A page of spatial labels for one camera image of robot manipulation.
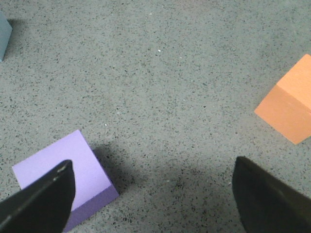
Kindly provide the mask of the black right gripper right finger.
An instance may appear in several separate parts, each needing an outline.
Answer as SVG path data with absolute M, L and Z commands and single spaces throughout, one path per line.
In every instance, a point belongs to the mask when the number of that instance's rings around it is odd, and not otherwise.
M 246 232 L 311 231 L 311 200 L 246 157 L 236 159 L 232 190 Z

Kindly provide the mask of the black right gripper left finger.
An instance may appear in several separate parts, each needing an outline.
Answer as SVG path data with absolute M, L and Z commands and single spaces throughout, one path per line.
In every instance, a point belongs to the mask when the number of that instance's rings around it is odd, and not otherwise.
M 2 233 L 61 233 L 75 197 L 71 160 L 64 160 L 0 203 Z

